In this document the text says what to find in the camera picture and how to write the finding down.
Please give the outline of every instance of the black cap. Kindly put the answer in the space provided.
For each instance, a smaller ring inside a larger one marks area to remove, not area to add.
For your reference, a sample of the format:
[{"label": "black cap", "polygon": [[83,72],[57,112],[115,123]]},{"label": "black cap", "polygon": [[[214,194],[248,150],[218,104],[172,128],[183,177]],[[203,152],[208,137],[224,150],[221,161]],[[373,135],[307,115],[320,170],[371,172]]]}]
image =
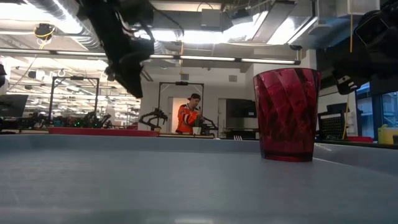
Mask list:
[{"label": "black cap", "polygon": [[201,97],[197,93],[192,93],[191,97],[189,97],[188,100],[191,100],[191,99],[199,99],[199,100],[201,100]]}]

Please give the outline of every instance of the window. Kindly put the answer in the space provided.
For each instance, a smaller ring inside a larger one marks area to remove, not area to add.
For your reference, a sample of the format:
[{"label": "window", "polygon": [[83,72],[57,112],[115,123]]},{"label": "window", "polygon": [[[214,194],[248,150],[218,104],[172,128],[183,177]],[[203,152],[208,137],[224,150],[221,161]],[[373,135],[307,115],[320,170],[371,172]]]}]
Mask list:
[{"label": "window", "polygon": [[382,95],[382,122],[390,128],[398,128],[397,92]]},{"label": "window", "polygon": [[358,129],[362,130],[362,136],[374,138],[373,105],[369,83],[363,84],[356,91],[358,108]]}]

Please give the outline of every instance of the gray table surface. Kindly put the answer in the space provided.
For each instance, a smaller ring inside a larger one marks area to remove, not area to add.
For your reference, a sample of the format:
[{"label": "gray table surface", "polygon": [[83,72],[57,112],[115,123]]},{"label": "gray table surface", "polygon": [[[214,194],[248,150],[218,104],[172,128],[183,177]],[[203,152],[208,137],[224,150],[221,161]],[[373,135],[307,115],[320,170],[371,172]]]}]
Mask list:
[{"label": "gray table surface", "polygon": [[0,223],[398,223],[396,175],[268,161],[257,142],[24,138],[0,138]]}]

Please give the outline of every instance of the orange jacket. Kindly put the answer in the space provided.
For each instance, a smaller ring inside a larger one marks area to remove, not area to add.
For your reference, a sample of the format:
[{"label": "orange jacket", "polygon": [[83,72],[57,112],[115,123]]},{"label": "orange jacket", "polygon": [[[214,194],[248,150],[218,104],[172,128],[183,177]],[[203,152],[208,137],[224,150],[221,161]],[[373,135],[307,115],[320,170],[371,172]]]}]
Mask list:
[{"label": "orange jacket", "polygon": [[198,118],[198,114],[198,108],[191,110],[188,104],[180,106],[180,109],[178,109],[178,126],[175,132],[193,134],[192,127]]}]

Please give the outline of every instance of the red cup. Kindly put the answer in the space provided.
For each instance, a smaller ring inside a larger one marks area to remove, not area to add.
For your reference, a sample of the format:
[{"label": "red cup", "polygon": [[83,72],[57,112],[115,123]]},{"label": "red cup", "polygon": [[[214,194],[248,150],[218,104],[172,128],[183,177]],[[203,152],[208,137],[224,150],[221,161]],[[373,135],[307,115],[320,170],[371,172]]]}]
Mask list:
[{"label": "red cup", "polygon": [[263,158],[312,161],[320,80],[320,72],[308,68],[283,68],[254,77]]}]

